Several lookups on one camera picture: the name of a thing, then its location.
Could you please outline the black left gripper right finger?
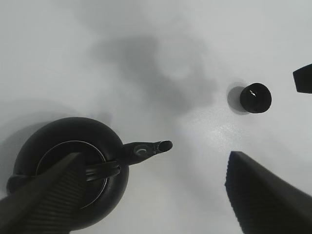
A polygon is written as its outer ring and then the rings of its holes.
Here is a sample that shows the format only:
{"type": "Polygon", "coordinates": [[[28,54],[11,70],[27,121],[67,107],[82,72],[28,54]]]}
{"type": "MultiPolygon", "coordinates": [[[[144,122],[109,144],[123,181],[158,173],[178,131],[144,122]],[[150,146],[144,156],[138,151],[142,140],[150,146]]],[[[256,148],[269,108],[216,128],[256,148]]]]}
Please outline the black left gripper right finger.
{"type": "Polygon", "coordinates": [[[243,233],[312,232],[312,197],[245,153],[230,153],[225,188],[243,233]]]}

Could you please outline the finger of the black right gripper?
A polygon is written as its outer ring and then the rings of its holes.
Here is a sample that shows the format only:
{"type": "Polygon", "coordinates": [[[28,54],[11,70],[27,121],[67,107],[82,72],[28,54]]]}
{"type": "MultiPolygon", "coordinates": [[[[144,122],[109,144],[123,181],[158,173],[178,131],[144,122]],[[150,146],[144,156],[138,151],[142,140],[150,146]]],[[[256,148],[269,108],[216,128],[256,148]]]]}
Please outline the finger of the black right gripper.
{"type": "Polygon", "coordinates": [[[296,90],[299,93],[312,93],[312,64],[293,72],[296,90]]]}

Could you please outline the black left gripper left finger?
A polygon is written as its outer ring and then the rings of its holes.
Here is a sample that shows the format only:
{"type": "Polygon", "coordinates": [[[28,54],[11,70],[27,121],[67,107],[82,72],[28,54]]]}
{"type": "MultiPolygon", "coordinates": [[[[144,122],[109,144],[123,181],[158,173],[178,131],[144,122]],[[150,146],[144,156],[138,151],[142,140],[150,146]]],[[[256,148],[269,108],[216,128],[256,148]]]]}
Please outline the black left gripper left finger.
{"type": "Polygon", "coordinates": [[[84,157],[71,153],[0,201],[2,234],[68,234],[85,193],[84,157]]]}

